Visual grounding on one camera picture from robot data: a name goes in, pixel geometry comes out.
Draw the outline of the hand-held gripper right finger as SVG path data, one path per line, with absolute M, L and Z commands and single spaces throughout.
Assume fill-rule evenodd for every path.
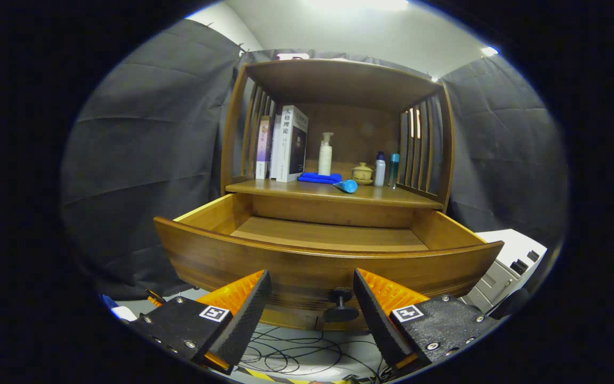
M 363 268 L 353 290 L 384 362 L 398 377 L 467 348 L 498 321 L 448 294 L 430 298 Z

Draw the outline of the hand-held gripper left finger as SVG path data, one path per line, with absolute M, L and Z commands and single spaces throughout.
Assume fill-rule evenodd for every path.
M 180 359 L 231 374 L 271 295 L 263 269 L 197 299 L 182 296 L 131 321 L 131 330 Z

